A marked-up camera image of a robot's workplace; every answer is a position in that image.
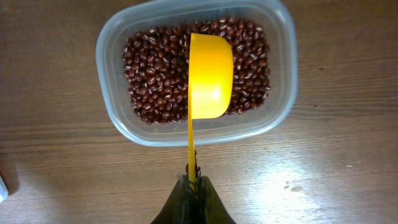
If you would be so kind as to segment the white digital kitchen scale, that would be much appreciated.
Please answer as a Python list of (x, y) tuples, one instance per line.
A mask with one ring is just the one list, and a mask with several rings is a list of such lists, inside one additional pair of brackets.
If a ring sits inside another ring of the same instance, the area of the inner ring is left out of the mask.
[(0, 202), (2, 203), (8, 198), (9, 191), (7, 189), (7, 186), (3, 180), (3, 178), (0, 176)]

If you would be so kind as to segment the clear plastic food container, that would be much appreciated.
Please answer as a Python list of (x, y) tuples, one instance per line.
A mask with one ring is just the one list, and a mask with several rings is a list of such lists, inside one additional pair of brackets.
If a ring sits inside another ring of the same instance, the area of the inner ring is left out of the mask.
[(196, 145), (235, 141), (269, 131), (290, 112), (297, 96), (298, 54), (293, 19), (278, 0), (150, 1), (116, 13), (102, 28), (96, 44), (96, 65), (104, 102), (116, 129), (144, 146), (188, 144), (187, 124), (148, 125), (130, 104), (122, 62), (123, 46), (135, 31), (191, 21), (234, 16), (256, 21), (264, 28), (271, 90), (262, 106), (243, 114), (194, 121)]

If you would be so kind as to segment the red adzuki beans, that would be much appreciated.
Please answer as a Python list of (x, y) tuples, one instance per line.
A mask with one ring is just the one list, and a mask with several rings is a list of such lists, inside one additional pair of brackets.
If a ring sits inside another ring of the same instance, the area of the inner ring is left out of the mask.
[(188, 63), (192, 33), (224, 38), (233, 51), (234, 75), (227, 115), (256, 110), (268, 98), (270, 51), (263, 28), (237, 17), (153, 27), (126, 39), (122, 62), (134, 114), (146, 124), (188, 118)]

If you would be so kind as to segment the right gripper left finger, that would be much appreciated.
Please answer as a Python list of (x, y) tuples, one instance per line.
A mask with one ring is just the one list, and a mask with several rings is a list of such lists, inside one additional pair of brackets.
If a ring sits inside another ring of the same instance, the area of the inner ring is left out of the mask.
[(193, 202), (194, 193), (187, 174), (179, 175), (168, 199), (151, 224), (193, 223)]

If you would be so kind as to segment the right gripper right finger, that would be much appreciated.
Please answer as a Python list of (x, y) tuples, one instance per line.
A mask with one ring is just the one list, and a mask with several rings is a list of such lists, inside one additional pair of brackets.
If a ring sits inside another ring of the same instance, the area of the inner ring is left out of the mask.
[(236, 224), (207, 176), (200, 177), (195, 193), (194, 223)]

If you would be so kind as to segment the yellow plastic measuring scoop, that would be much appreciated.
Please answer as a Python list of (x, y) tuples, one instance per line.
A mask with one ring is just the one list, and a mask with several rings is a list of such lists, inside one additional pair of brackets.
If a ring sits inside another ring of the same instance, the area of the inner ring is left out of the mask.
[(233, 53), (222, 37), (191, 34), (188, 64), (188, 179), (194, 187), (194, 119), (213, 119), (227, 110), (233, 87)]

